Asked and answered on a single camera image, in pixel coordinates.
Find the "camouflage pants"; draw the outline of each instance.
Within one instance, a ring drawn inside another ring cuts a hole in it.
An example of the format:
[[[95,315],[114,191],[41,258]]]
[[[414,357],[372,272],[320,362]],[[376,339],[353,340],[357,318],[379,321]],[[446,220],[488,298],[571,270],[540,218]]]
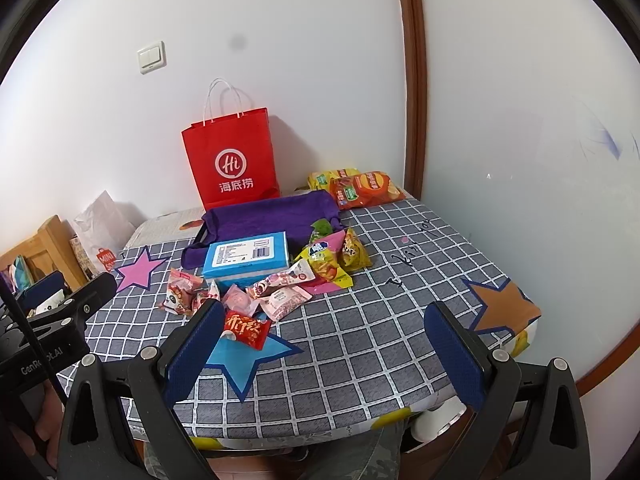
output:
[[[306,471],[298,480],[396,480],[405,421],[348,438],[313,446]],[[145,466],[160,480],[166,475],[145,443]]]

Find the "purple fabric bag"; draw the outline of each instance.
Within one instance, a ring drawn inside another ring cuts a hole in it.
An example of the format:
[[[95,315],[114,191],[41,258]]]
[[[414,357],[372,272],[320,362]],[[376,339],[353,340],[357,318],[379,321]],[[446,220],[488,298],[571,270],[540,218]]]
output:
[[[183,269],[195,269],[203,266],[213,242],[280,231],[287,233],[289,251],[297,254],[309,242],[311,224],[321,218],[326,218],[334,231],[344,229],[334,198],[324,190],[215,207],[204,213],[204,225],[194,243],[182,251],[180,263]]]

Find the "wall switch plate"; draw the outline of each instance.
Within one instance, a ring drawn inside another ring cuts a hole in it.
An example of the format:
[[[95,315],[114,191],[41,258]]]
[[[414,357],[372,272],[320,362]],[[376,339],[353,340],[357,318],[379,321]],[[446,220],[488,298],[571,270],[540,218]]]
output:
[[[142,48],[138,51],[138,65],[140,73],[146,74],[157,68],[166,65],[166,54],[164,53],[164,41],[158,41]]]

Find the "white paper bag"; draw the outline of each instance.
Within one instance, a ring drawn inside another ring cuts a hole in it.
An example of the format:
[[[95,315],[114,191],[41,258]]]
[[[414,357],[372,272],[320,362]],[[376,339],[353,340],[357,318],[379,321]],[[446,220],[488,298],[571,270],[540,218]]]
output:
[[[98,272],[113,269],[118,254],[135,231],[106,191],[74,219],[74,228]]]

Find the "human hand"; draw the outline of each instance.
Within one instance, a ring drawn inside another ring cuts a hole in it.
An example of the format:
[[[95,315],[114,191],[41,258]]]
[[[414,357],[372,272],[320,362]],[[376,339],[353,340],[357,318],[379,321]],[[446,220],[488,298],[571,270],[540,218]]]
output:
[[[44,401],[42,402],[42,410],[40,418],[36,422],[36,434],[47,442],[47,462],[53,469],[58,468],[58,444],[60,442],[60,430],[62,428],[62,419],[64,411],[62,403],[53,389],[51,383],[44,381]],[[17,426],[11,425],[14,438],[27,456],[36,454],[36,446],[29,435]]]

